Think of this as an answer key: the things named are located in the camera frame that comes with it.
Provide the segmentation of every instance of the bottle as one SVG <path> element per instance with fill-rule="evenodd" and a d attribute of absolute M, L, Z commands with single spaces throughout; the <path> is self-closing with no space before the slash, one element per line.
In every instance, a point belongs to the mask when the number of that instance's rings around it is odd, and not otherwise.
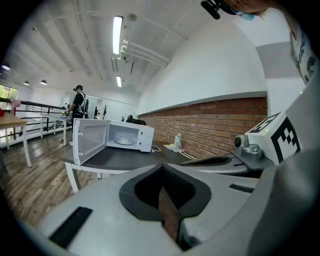
<path fill-rule="evenodd" d="M 173 145 L 174 150 L 181 149 L 180 140 L 181 140 L 181 133 L 178 133 L 177 136 L 174 137 L 174 145 Z"/>

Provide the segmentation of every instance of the black tabletop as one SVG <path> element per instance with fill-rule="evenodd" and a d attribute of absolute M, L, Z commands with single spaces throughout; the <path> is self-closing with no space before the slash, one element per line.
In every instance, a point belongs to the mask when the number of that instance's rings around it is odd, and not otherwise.
<path fill-rule="evenodd" d="M 164 144 L 167 143 L 161 141 L 152 143 L 152 145 L 159 147 L 161 152 L 141 152 L 140 150 L 107 146 L 81 166 L 106 170 L 133 170 L 157 164 L 179 165 L 190 160 L 180 153 L 167 149 Z M 70 150 L 65 153 L 61 160 L 74 164 L 73 151 Z"/>

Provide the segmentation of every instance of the black shirt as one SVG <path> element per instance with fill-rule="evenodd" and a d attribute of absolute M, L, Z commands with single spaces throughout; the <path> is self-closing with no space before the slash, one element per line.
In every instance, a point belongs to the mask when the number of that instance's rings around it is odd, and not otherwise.
<path fill-rule="evenodd" d="M 75 104 L 74 109 L 72 110 L 72 118 L 82 118 L 83 117 L 83 113 L 78 113 L 78 108 L 79 106 L 81 106 L 82 102 L 84 101 L 84 97 L 82 96 L 81 93 L 77 93 L 73 104 Z"/>

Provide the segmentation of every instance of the window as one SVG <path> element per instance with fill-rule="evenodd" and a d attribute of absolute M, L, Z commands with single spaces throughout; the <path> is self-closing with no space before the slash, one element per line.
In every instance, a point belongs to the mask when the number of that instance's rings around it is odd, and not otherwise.
<path fill-rule="evenodd" d="M 18 95 L 17 89 L 0 84 L 0 98 L 16 99 L 17 95 Z M 2 110 L 10 110 L 11 106 L 10 106 L 10 103 L 0 102 L 0 108 Z"/>

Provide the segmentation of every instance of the white table leg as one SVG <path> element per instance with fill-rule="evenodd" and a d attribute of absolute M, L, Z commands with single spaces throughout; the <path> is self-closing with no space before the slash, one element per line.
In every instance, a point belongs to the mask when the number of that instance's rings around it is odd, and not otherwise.
<path fill-rule="evenodd" d="M 5 143 L 6 143 L 6 149 L 9 150 L 10 147 L 9 147 L 9 141 L 8 141 L 8 132 L 7 132 L 7 129 L 4 129 L 4 132 L 5 132 Z"/>
<path fill-rule="evenodd" d="M 63 121 L 64 126 L 63 126 L 63 145 L 67 145 L 66 140 L 67 140 L 67 134 L 66 134 L 66 130 L 67 130 L 67 121 Z"/>
<path fill-rule="evenodd" d="M 65 168 L 66 168 L 66 173 L 68 174 L 73 192 L 76 193 L 81 188 L 78 180 L 77 171 L 72 169 L 71 163 L 68 163 L 68 162 L 65 162 Z"/>
<path fill-rule="evenodd" d="M 25 154 L 25 159 L 26 163 L 28 164 L 29 167 L 31 167 L 31 161 L 30 161 L 30 156 L 29 156 L 29 151 L 28 151 L 28 144 L 27 144 L 27 126 L 23 126 L 23 148 L 24 148 L 24 154 Z"/>
<path fill-rule="evenodd" d="M 40 129 L 41 138 L 43 138 L 43 133 L 44 133 L 44 117 L 41 115 L 41 129 Z"/>

